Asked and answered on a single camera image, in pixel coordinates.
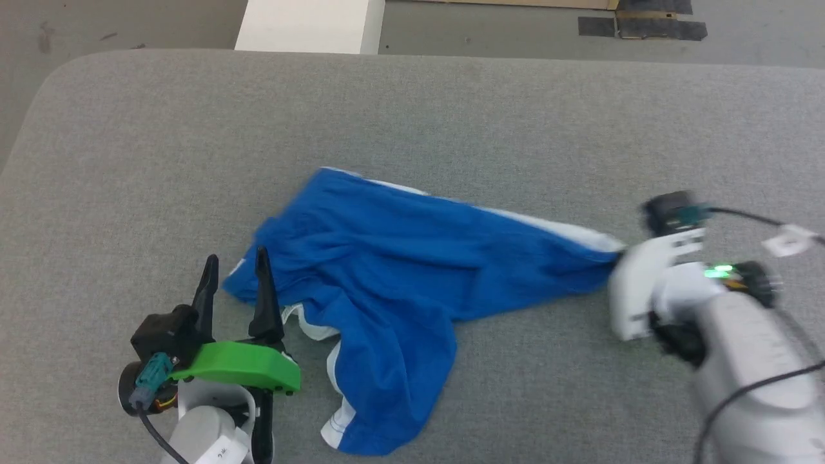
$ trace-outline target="black tape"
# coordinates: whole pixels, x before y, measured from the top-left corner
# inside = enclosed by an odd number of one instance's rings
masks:
[[[668,12],[692,15],[691,0],[619,0],[617,11],[626,12]]]
[[[611,17],[579,17],[578,34],[592,37],[616,37],[615,20]]]
[[[616,18],[622,39],[676,39],[699,41],[708,36],[704,22],[659,18]]]

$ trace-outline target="blue cloth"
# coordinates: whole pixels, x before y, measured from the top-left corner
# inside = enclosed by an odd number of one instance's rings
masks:
[[[596,290],[617,258],[464,203],[319,170],[267,219],[224,289],[253,303],[269,250],[282,305],[341,331],[356,411],[338,449],[384,455],[422,430],[455,359],[453,322]]]

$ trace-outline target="white label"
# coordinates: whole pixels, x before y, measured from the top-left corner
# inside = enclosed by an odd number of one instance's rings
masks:
[[[781,226],[780,231],[773,239],[762,242],[762,246],[777,258],[802,253],[811,246],[811,238],[816,236],[814,232],[793,224]]]
[[[241,464],[249,451],[244,440],[248,435],[240,428],[236,428],[235,433],[235,438],[221,435],[195,464]]]

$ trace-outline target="cable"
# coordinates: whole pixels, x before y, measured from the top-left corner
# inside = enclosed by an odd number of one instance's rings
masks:
[[[154,404],[155,404],[155,407],[158,408],[158,410],[164,411],[169,406],[174,405],[175,401],[177,401],[177,393],[175,395],[173,395],[172,398],[170,400],[166,401],[165,403],[161,403],[160,400],[155,400]]]
[[[773,225],[775,227],[781,227],[785,225],[785,222],[780,220],[771,219],[769,217],[765,217],[763,215],[756,215],[753,213],[749,213],[747,211],[741,210],[734,210],[731,208],[720,208],[717,206],[711,206],[708,208],[708,211],[711,213],[721,213],[721,214],[728,214],[728,215],[737,215],[739,217],[743,217],[746,219],[754,220],[756,222],[761,222],[762,224]],[[825,238],[823,238],[820,234],[816,234],[813,237],[818,244],[825,246]],[[731,403],[739,398],[747,395],[751,391],[756,390],[757,388],[762,388],[763,386],[770,385],[772,383],[776,383],[778,381],[783,381],[790,379],[796,376],[803,376],[806,374],[810,374],[812,372],[816,372],[825,368],[825,357],[823,357],[822,351],[819,349],[819,346],[810,338],[807,332],[799,325],[793,316],[790,315],[787,311],[780,310],[778,308],[774,308],[773,310],[779,316],[785,326],[794,333],[794,336],[805,346],[805,350],[808,351],[808,355],[813,359],[819,359],[820,361],[797,371],[787,372],[785,374],[779,376],[773,376],[766,378],[764,380],[754,382],[750,385],[744,386],[739,390],[736,390],[732,393],[728,398],[724,399],[721,403],[716,405],[713,410],[710,411],[710,414],[707,415],[705,418],[705,422],[702,425],[702,431],[699,434],[699,438],[696,439],[696,445],[693,454],[693,462],[694,464],[702,464],[702,458],[705,451],[705,443],[708,441],[708,437],[710,436],[710,430],[713,427],[714,421],[719,417],[722,411],[728,407]]]
[[[149,417],[146,415],[146,411],[144,410],[143,405],[138,403],[136,406],[136,409],[138,410],[138,417],[140,417],[140,422],[144,423],[144,427],[146,427],[146,430],[149,432],[149,435],[152,435],[152,438],[154,438],[155,441],[158,442],[158,445],[160,445],[160,447],[163,448],[163,451],[169,453],[169,456],[171,456],[172,459],[177,461],[178,464],[189,464],[188,462],[186,462],[186,459],[184,459],[183,456],[181,456],[177,451],[175,451],[175,448],[173,448],[172,445],[170,445],[169,442],[167,442],[166,439],[163,436],[161,436],[161,434],[154,427],[154,425],[152,425],[152,423],[149,422]]]
[[[788,224],[786,222],[782,222],[781,220],[771,219],[771,218],[765,217],[763,215],[755,215],[755,214],[749,213],[747,211],[734,210],[733,208],[720,208],[718,206],[711,206],[710,208],[708,208],[707,211],[709,211],[711,213],[720,213],[720,214],[726,214],[726,215],[737,215],[737,216],[743,217],[745,219],[750,219],[750,220],[754,220],[756,222],[761,222],[762,224],[773,225],[775,227],[781,227],[785,224]],[[822,237],[820,234],[814,235],[813,237],[811,237],[811,239],[815,240],[818,244],[820,244],[822,246],[825,246],[825,237]]]
[[[788,372],[786,374],[782,374],[781,376],[773,376],[766,378],[765,380],[754,382],[749,386],[744,386],[739,390],[736,390],[731,396],[727,399],[719,403],[714,410],[708,414],[708,417],[705,419],[705,424],[702,426],[702,432],[699,435],[699,439],[696,440],[696,446],[694,451],[693,462],[695,464],[702,463],[702,454],[705,450],[705,442],[707,442],[708,437],[710,436],[710,427],[713,425],[716,418],[719,414],[724,410],[728,405],[733,403],[735,400],[738,400],[742,396],[754,391],[757,388],[762,388],[763,386],[770,385],[772,383],[776,383],[778,381],[783,381],[790,379],[791,377],[796,376],[803,376],[805,374],[809,374],[811,372],[816,372],[825,367],[825,361],[821,361],[817,364],[813,364],[812,366],[808,366],[804,369],[799,369],[798,371]]]

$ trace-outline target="grey table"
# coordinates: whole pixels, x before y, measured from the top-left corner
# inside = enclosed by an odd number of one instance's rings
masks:
[[[116,402],[128,337],[225,275],[250,234],[332,165],[636,243],[638,206],[705,200],[825,230],[825,73],[609,62],[140,50],[58,69],[0,174],[4,462],[154,462]],[[715,221],[707,258],[765,259],[825,343],[821,255],[781,262],[772,230]],[[220,293],[214,330],[250,308]],[[327,447],[332,347],[287,327],[304,391],[278,401],[279,462],[377,462]],[[687,366],[619,343],[606,294],[458,329],[427,428],[387,462],[684,463]],[[155,418],[171,431],[174,414]]]

